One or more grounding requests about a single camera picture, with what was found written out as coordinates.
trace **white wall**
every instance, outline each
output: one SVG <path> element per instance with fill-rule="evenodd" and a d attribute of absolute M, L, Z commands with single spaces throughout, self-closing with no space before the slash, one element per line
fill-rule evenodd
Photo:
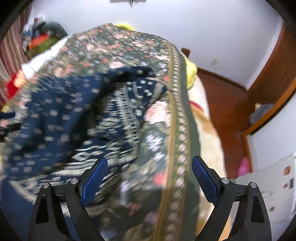
<path fill-rule="evenodd" d="M 146 0 L 132 8 L 110 0 L 35 0 L 30 19 L 38 14 L 59 22 L 69 34 L 127 22 L 190 49 L 198 67 L 245 87 L 268 59 L 282 21 L 265 0 Z"/>

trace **metal screw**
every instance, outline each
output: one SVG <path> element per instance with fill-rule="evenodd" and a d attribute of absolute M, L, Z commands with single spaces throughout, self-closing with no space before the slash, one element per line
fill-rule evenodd
<path fill-rule="evenodd" d="M 77 182 L 78 182 L 78 179 L 77 178 L 73 178 L 70 181 L 71 184 L 76 184 Z"/>
<path fill-rule="evenodd" d="M 43 183 L 42 187 L 43 188 L 48 188 L 49 187 L 49 183 Z"/>
<path fill-rule="evenodd" d="M 225 183 L 225 184 L 228 184 L 229 183 L 229 179 L 224 177 L 224 178 L 222 178 L 222 182 Z"/>
<path fill-rule="evenodd" d="M 253 183 L 253 182 L 251 182 L 250 186 L 251 186 L 252 188 L 256 188 L 256 187 L 257 187 L 257 184 L 256 184 L 256 183 Z"/>

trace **pink toy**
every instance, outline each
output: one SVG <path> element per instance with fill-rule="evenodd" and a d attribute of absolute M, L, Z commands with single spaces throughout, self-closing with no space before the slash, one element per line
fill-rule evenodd
<path fill-rule="evenodd" d="M 238 176 L 246 175 L 250 171 L 249 161 L 246 157 L 242 159 L 241 164 L 239 165 Z"/>

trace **striped curtain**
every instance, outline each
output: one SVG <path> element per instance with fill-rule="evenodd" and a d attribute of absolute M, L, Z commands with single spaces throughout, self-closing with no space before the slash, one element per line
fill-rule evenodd
<path fill-rule="evenodd" d="M 6 84 L 22 63 L 28 62 L 22 51 L 22 30 L 28 22 L 32 4 L 18 16 L 0 44 L 0 109 L 7 101 Z"/>

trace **red item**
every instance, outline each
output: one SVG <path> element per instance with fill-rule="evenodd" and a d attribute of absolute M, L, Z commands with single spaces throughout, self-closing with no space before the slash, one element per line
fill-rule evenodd
<path fill-rule="evenodd" d="M 200 109 L 201 111 L 204 111 L 204 110 L 202 109 L 202 107 L 201 107 L 199 104 L 197 104 L 197 103 L 195 103 L 195 102 L 193 102 L 193 101 L 191 101 L 191 100 L 189 101 L 189 104 L 195 106 L 196 108 Z"/>
<path fill-rule="evenodd" d="M 11 80 L 10 80 L 10 81 L 7 83 L 7 85 L 6 85 L 6 88 L 7 88 L 7 94 L 8 94 L 8 99 L 11 99 L 11 98 L 15 95 L 15 93 L 17 92 L 17 90 L 18 90 L 18 87 L 16 87 L 16 86 L 14 85 L 14 80 L 15 80 L 16 76 L 17 76 L 17 73 L 14 73 L 14 74 L 12 75 Z"/>

